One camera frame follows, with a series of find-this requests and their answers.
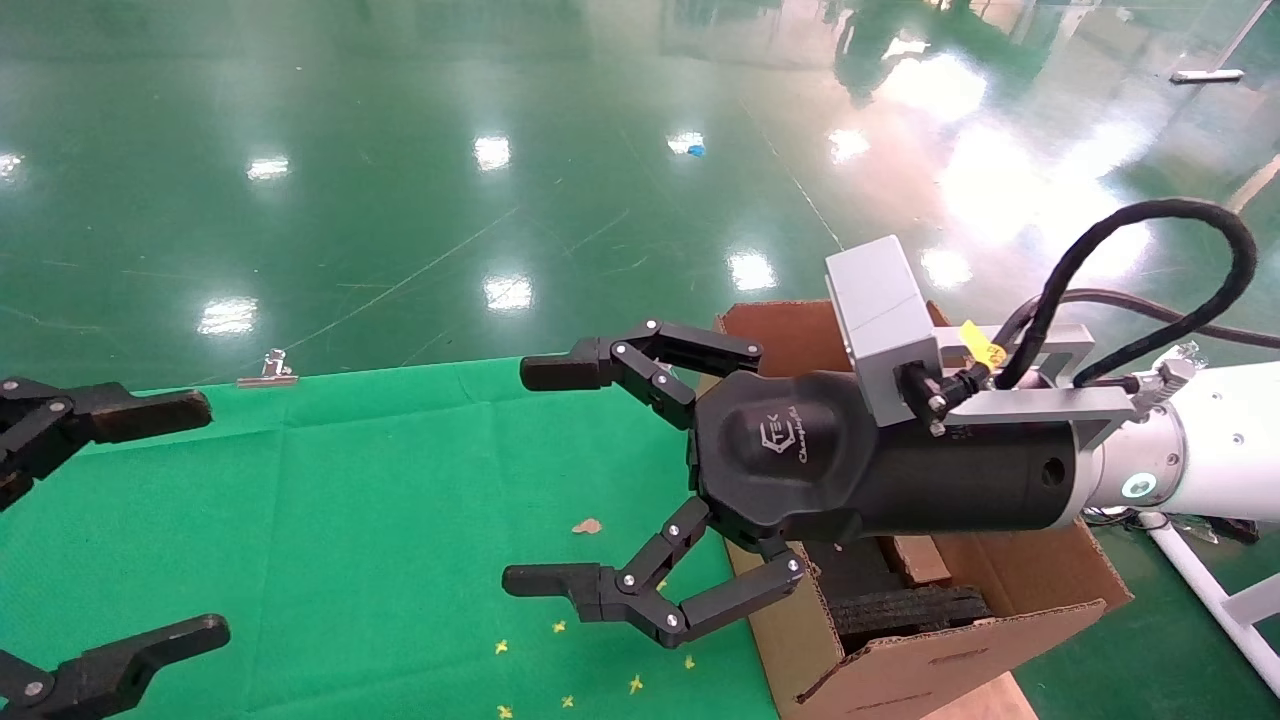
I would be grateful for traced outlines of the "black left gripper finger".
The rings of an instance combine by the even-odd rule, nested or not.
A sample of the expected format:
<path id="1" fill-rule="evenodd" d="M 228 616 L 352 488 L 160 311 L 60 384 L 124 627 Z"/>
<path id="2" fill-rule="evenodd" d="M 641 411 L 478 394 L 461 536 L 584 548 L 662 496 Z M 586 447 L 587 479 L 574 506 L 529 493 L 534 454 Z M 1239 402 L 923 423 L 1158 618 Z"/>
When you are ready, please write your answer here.
<path id="1" fill-rule="evenodd" d="M 106 719 L 134 708 L 164 667 L 230 641 L 224 616 L 205 614 L 97 648 L 45 671 L 3 652 L 3 719 Z"/>
<path id="2" fill-rule="evenodd" d="M 59 388 L 20 377 L 1 387 L 1 510 L 88 445 L 196 430 L 212 421 L 197 389 L 137 396 L 116 382 Z"/>

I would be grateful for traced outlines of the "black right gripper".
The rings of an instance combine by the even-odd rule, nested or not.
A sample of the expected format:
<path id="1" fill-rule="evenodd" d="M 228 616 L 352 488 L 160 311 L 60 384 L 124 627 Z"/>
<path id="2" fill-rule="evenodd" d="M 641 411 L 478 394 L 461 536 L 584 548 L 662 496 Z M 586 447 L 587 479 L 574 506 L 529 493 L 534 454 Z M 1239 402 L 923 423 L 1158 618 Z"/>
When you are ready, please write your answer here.
<path id="1" fill-rule="evenodd" d="M 582 338 L 566 354 L 526 356 L 532 392 L 618 386 L 677 430 L 690 430 L 692 488 L 623 568 L 512 565 L 513 597 L 563 597 L 582 623 L 627 623 L 667 650 L 700 639 L 791 594 L 806 564 L 787 541 L 1038 530 L 1066 516 L 1078 466 L 1065 421 L 950 427 L 876 421 L 846 372 L 762 377 L 762 346 L 646 320 Z M 676 368 L 724 378 L 699 400 Z M 763 541 L 763 562 L 678 603 L 658 585 L 710 525 L 736 544 Z"/>

